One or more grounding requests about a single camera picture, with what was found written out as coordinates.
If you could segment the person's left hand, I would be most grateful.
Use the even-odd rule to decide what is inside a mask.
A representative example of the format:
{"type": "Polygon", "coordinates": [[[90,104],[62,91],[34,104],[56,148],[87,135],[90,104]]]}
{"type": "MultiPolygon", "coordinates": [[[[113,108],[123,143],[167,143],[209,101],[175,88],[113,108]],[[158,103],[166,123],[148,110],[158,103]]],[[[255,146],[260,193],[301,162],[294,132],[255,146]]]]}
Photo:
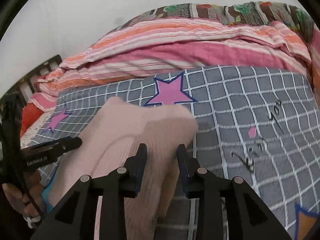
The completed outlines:
{"type": "MultiPolygon", "coordinates": [[[[43,185],[41,184],[41,175],[38,170],[24,174],[25,182],[29,189],[29,193],[36,205],[42,213],[45,213],[44,201],[42,198],[43,185]]],[[[16,186],[8,183],[2,184],[4,194],[9,201],[10,205],[18,213],[24,217],[35,218],[39,212],[31,203],[29,197],[23,194],[16,186]]]]}

